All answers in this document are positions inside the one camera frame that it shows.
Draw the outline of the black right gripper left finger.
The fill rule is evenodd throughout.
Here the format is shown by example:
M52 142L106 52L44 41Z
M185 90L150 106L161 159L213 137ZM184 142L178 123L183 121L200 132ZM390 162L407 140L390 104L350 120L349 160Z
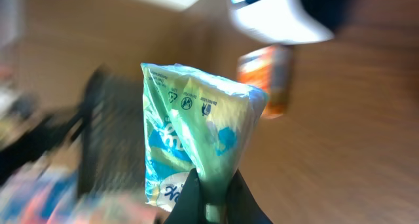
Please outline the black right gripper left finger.
M183 186L178 201L164 224L203 224L206 223L205 204L201 193L200 180L193 168Z

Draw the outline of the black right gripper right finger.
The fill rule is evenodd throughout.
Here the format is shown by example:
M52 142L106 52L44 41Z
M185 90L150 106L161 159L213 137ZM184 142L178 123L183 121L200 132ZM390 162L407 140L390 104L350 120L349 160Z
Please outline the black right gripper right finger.
M228 224L272 224L253 198L239 170L228 187L226 205Z

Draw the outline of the teal tissue pack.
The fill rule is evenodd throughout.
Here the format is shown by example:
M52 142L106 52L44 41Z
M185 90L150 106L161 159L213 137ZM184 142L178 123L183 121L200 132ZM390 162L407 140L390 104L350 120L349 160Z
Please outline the teal tissue pack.
M148 203L168 212L196 169L219 204L267 103L260 88L184 65L142 63Z

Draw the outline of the orange tissue pack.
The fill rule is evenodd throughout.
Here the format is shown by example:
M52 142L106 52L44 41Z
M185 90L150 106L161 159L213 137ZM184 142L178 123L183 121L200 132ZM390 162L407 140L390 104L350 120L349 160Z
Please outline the orange tissue pack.
M238 58L238 80L268 94L263 117L272 119L285 113L292 63L293 49L282 45L260 48Z

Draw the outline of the yellow chips bag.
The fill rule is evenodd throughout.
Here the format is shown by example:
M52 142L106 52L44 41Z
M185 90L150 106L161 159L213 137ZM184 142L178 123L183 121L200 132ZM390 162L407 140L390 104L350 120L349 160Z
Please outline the yellow chips bag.
M1 222L155 223L158 211L128 194L77 198L77 173L63 168L23 168L1 186Z

